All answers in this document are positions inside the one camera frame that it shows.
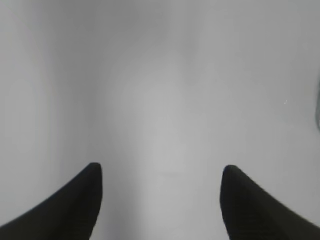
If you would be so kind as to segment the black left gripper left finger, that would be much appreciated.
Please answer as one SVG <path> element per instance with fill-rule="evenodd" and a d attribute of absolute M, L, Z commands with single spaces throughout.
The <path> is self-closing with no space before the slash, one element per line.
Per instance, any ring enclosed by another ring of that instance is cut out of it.
<path fill-rule="evenodd" d="M 2 240 L 89 240 L 103 200 L 103 170 L 90 163 L 51 197 L 0 228 Z"/>

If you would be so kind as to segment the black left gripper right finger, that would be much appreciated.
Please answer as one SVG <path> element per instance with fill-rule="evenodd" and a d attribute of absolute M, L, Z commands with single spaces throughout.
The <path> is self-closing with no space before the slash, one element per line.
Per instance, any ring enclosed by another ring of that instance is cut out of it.
<path fill-rule="evenodd" d="M 296 214 L 235 165 L 224 168 L 220 208 L 231 240 L 318 240 L 320 228 Z"/>

